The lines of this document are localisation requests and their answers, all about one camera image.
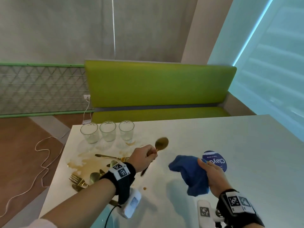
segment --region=electrical outlet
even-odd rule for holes
[[[89,100],[90,97],[91,97],[91,95],[83,95],[83,98],[84,98],[84,99],[87,99],[87,100]]]

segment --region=green cushion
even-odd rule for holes
[[[85,61],[93,107],[222,102],[236,67]]]
[[[140,122],[189,118],[214,118],[227,116],[230,115],[220,107],[122,110],[95,112],[93,114],[92,122],[122,122],[125,120],[130,120],[132,122]]]

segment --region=qr code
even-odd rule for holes
[[[228,200],[229,200],[230,206],[240,206],[241,205],[237,196],[228,197]]]
[[[248,201],[246,198],[240,197],[240,200],[241,200],[241,204],[242,204],[243,206],[249,206],[249,207],[251,207],[249,201]]]
[[[123,167],[123,166],[121,164],[119,164],[119,163],[113,166],[113,168],[115,170],[119,170],[121,167]]]
[[[210,212],[208,207],[199,207],[202,217],[210,217]]]
[[[128,173],[125,171],[124,168],[118,170],[117,172],[119,173],[119,176],[120,176],[120,177],[124,177],[124,176],[127,176],[127,175],[128,175]]]

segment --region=white power cord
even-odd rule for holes
[[[68,130],[68,131],[67,131],[62,137],[60,137],[60,138],[63,138],[68,132],[70,132],[70,130]],[[47,187],[48,187],[48,186],[44,186],[44,185],[43,185],[43,178],[44,178],[44,176],[49,172],[49,168],[48,168],[48,167],[49,167],[49,166],[50,166],[50,165],[51,165],[51,164],[60,156],[60,154],[62,153],[62,150],[63,150],[63,148],[64,148],[64,146],[65,146],[65,144],[63,144],[63,146],[62,146],[62,148],[61,148],[61,150],[60,150],[60,153],[58,154],[58,156],[57,156],[50,164],[48,164],[47,166],[42,166],[42,165],[45,163],[45,161],[49,158],[51,152],[50,152],[49,149],[39,149],[39,150],[37,150],[36,148],[37,148],[37,145],[38,145],[40,142],[42,142],[42,141],[44,141],[44,140],[46,140],[46,139],[49,139],[49,138],[56,138],[56,137],[51,136],[51,137],[48,137],[48,138],[44,138],[44,139],[42,139],[41,141],[39,141],[39,142],[36,144],[36,146],[35,146],[35,151],[44,151],[44,150],[47,150],[47,151],[49,152],[47,158],[46,158],[46,159],[43,161],[43,163],[41,163],[41,165],[40,165],[40,166],[41,166],[42,168],[44,168],[44,169],[43,169],[42,171],[40,171],[39,174],[37,174],[37,176],[35,177],[35,179],[34,179],[32,185],[31,185],[31,187],[30,187],[27,191],[25,191],[25,192],[23,192],[23,193],[21,193],[21,194],[18,194],[18,195],[14,196],[14,197],[11,197],[11,198],[9,199],[9,201],[8,201],[7,204],[6,204],[5,212],[4,212],[3,215],[0,216],[0,218],[2,218],[2,217],[7,213],[8,208],[9,208],[9,203],[11,202],[11,200],[12,200],[13,198],[16,198],[16,197],[18,197],[18,196],[21,196],[21,195],[23,195],[23,194],[29,192],[29,191],[32,189],[32,187],[33,187],[33,185],[34,185],[34,183],[35,183],[37,177],[38,177],[45,169],[47,169],[47,171],[46,171],[46,173],[45,173],[45,174],[42,176],[42,178],[41,178],[41,185],[42,185],[43,188],[47,188]]]
[[[89,104],[88,104],[88,107],[86,108],[86,110],[85,110],[84,113],[83,113],[83,120],[82,120],[82,122],[85,120],[85,113],[86,113],[86,111],[89,109],[89,106],[90,106],[90,99],[91,99],[91,98],[89,98],[89,100],[86,99],[86,101],[87,101]]]

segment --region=seat backrest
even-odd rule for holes
[[[220,103],[236,67],[85,61],[93,107]]]

